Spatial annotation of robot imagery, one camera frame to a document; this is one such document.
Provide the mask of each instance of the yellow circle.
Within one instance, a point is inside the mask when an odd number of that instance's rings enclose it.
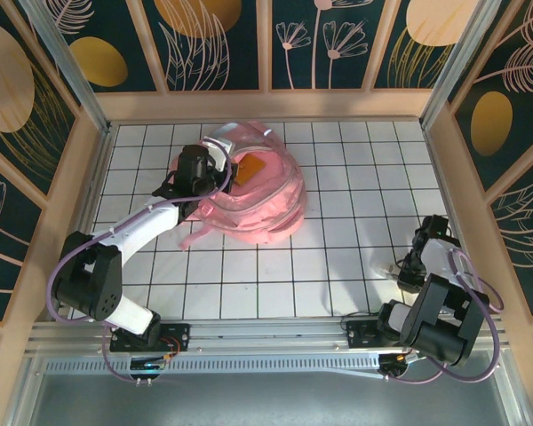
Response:
[[[241,16],[241,0],[154,0],[163,20],[184,36],[204,38],[217,35],[217,30],[204,18],[202,7],[210,19],[215,15],[224,31],[228,31]]]
[[[483,95],[472,114],[472,145],[478,154],[495,154],[505,143],[512,120],[512,104],[504,94],[489,91]]]
[[[478,0],[410,0],[407,30],[425,46],[448,46],[458,41]]]
[[[97,37],[83,37],[69,46],[85,78],[103,87],[124,83],[128,68],[123,55],[110,43]]]
[[[14,37],[0,27],[0,131],[19,130],[34,108],[32,65]]]

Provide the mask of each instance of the white grid mat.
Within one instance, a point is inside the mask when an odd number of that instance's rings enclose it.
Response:
[[[418,123],[267,125],[302,166],[304,225],[276,246],[213,233],[182,252],[179,242],[201,225],[186,222],[129,260],[123,293],[183,320],[341,316],[412,300],[370,265],[402,258],[423,216],[446,215]],[[94,230],[140,207],[182,146],[218,126],[121,126]]]

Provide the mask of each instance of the pink plastic bag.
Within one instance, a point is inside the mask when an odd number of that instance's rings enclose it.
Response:
[[[194,216],[204,226],[185,238],[181,248],[187,249],[213,230],[250,244],[282,241],[296,232],[304,221],[306,188],[300,167],[284,143],[260,122],[231,122],[209,136],[235,143],[233,162],[253,154],[266,166],[243,186],[233,185],[231,193],[200,201]]]

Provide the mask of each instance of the white tile floor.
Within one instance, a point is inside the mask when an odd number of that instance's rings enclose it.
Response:
[[[403,257],[423,216],[446,214],[418,123],[267,125],[302,166],[303,226],[275,246],[212,233],[182,252],[178,244],[201,225],[186,222],[131,258],[124,294],[183,320],[341,316],[412,300],[371,266]],[[94,229],[139,207],[181,147],[218,127],[120,127]]]

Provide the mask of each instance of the black bracket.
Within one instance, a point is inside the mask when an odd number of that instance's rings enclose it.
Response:
[[[139,344],[127,336],[127,331],[118,328],[112,335],[110,342],[111,352],[169,352],[171,343],[172,348],[176,350],[177,340],[180,344],[179,351],[187,351],[189,345],[189,324],[166,324],[160,325],[160,333],[153,346]]]
[[[357,319],[346,322],[349,349],[401,347],[377,329],[376,319]]]

